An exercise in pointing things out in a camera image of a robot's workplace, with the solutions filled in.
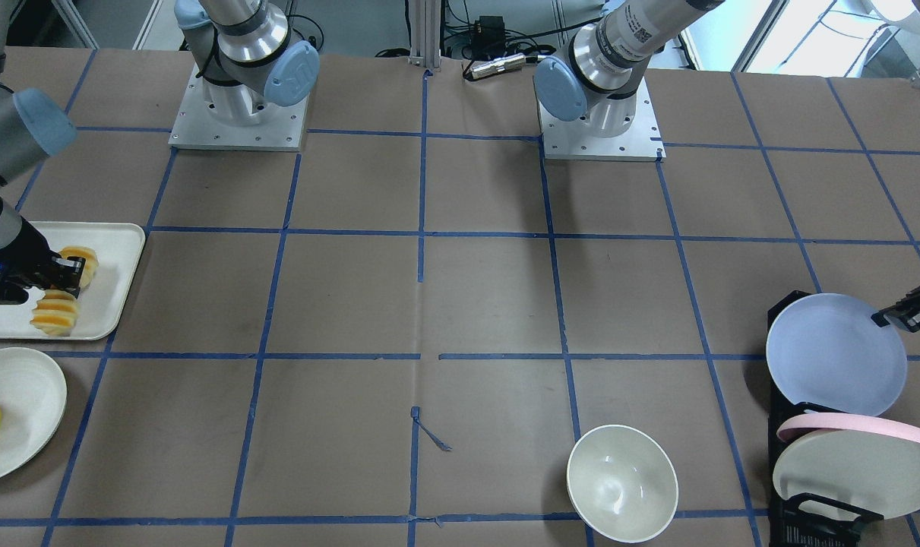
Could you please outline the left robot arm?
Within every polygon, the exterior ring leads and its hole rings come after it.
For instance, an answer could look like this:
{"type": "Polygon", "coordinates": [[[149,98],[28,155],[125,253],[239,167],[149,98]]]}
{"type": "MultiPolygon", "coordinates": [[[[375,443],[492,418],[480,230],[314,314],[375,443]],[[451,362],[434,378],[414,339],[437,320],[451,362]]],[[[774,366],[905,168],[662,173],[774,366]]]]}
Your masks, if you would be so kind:
{"type": "Polygon", "coordinates": [[[555,107],[513,246],[547,349],[742,351],[778,292],[887,307],[920,285],[920,90],[652,69],[713,1],[625,1],[528,73],[555,107]]]}

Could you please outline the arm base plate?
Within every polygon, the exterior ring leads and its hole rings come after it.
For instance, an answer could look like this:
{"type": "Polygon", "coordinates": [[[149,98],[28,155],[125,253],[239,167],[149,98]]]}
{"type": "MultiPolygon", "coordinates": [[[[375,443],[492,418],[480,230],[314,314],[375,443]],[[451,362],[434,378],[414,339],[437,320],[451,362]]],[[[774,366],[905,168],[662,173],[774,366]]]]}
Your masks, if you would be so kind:
{"type": "Polygon", "coordinates": [[[169,144],[181,150],[279,151],[302,149],[311,89],[296,89],[267,67],[237,65],[216,79],[193,66],[172,122],[169,144]]]}
{"type": "Polygon", "coordinates": [[[542,104],[537,111],[547,159],[656,162],[667,157],[647,80],[634,96],[603,100],[571,122],[558,120],[542,104]]]}

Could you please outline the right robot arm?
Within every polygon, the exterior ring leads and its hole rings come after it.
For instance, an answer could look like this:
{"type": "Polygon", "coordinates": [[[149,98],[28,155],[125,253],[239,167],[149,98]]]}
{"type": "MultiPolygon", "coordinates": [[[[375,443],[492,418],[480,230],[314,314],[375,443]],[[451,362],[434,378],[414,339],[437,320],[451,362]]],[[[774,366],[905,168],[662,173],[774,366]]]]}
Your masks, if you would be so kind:
{"type": "MultiPolygon", "coordinates": [[[[39,89],[2,83],[13,1],[0,1],[0,190],[77,138],[64,109],[39,89]]],[[[293,33],[289,18],[266,1],[179,1],[175,18],[207,82],[241,84],[266,103],[290,107],[316,83],[318,51],[293,33]]],[[[0,305],[27,301],[29,289],[77,296],[95,260],[53,251],[46,238],[0,196],[0,305]]]]}

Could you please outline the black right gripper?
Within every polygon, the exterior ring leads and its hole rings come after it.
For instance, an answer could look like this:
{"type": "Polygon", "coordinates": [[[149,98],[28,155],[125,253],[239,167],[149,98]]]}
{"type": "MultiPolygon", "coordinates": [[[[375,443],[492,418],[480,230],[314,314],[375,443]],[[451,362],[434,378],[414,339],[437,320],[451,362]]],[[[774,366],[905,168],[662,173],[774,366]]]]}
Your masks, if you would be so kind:
{"type": "Polygon", "coordinates": [[[54,255],[49,243],[26,220],[9,245],[0,249],[0,305],[22,305],[28,290],[44,289],[46,298],[77,299],[86,259],[54,255]]]}

